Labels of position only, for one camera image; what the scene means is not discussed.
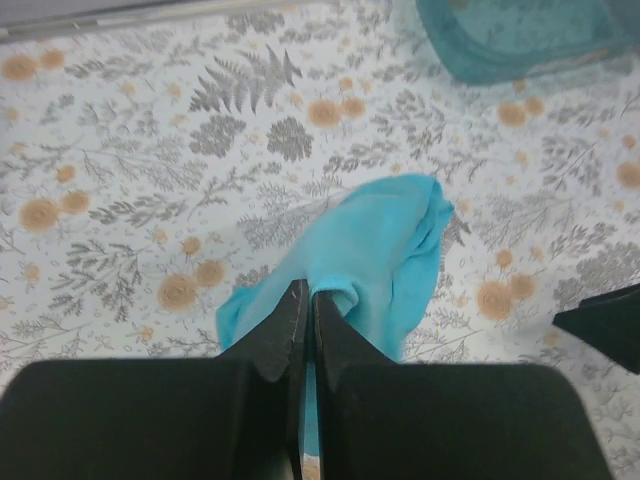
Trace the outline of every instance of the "table surface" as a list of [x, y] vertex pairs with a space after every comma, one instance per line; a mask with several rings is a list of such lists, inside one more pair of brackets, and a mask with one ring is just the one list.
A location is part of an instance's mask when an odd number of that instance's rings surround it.
[[412, 2], [356, 0], [0, 63], [2, 385], [46, 358], [215, 355], [216, 307], [332, 199], [423, 172], [456, 216], [407, 360], [558, 368], [617, 478], [638, 478], [640, 382], [550, 326], [640, 279], [636, 58], [471, 88]]

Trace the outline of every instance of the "teal plastic container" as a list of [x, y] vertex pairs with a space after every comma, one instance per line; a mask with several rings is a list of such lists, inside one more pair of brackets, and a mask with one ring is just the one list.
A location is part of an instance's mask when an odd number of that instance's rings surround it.
[[[640, 0], [417, 0], [417, 7], [442, 63], [472, 85], [619, 55], [634, 44], [623, 22], [640, 24]], [[630, 10], [636, 21], [620, 22]]]

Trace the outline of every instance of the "blue cloth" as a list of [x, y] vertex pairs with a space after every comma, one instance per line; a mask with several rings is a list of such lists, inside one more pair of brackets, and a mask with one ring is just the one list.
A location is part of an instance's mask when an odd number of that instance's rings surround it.
[[[311, 295], [331, 291], [345, 320], [400, 360], [435, 289], [440, 239], [452, 213], [433, 177], [403, 175], [360, 187], [310, 225], [267, 278], [239, 288], [218, 309], [222, 347], [266, 318], [292, 280], [306, 278]], [[318, 455], [312, 366], [306, 398], [305, 451]]]

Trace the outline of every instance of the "cloth fold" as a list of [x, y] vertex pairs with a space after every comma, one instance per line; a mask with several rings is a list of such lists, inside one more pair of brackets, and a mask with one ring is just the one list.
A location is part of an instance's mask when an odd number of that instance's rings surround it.
[[[453, 213], [433, 177], [402, 175], [363, 185], [310, 225], [273, 272], [239, 288], [217, 313], [223, 348], [275, 308], [292, 280], [332, 292], [345, 320], [393, 360], [435, 289], [441, 236]], [[308, 370], [306, 453], [318, 455], [315, 375]]]

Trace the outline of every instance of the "table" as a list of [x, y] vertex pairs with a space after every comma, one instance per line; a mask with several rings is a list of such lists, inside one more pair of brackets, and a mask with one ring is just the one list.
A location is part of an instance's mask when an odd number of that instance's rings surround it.
[[4, 45], [0, 63], [3, 385], [46, 358], [215, 355], [234, 287], [349, 189], [423, 172], [456, 215], [407, 361], [558, 368], [637, 478], [640, 382], [550, 327], [640, 279], [633, 56], [467, 87], [412, 2], [355, 0]]

